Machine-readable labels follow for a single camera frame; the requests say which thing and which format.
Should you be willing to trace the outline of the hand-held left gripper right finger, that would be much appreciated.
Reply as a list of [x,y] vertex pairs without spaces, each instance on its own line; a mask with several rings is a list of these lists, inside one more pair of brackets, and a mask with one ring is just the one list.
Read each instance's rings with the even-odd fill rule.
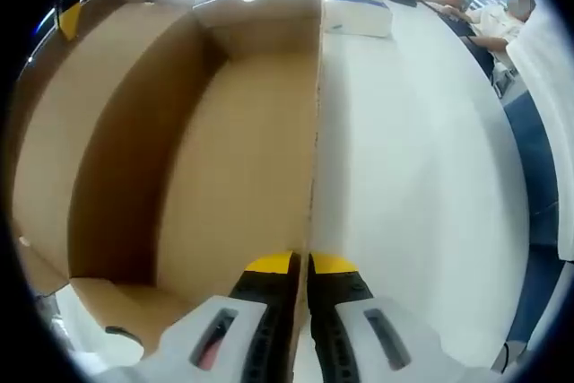
[[313,252],[310,334],[325,382],[498,382],[447,355],[439,335],[394,300],[375,296],[349,261]]

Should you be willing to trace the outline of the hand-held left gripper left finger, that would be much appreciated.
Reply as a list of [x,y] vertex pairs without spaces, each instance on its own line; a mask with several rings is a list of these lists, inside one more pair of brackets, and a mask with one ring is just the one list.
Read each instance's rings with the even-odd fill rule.
[[286,382],[300,255],[250,263],[226,296],[214,295],[169,326],[157,350],[94,382]]

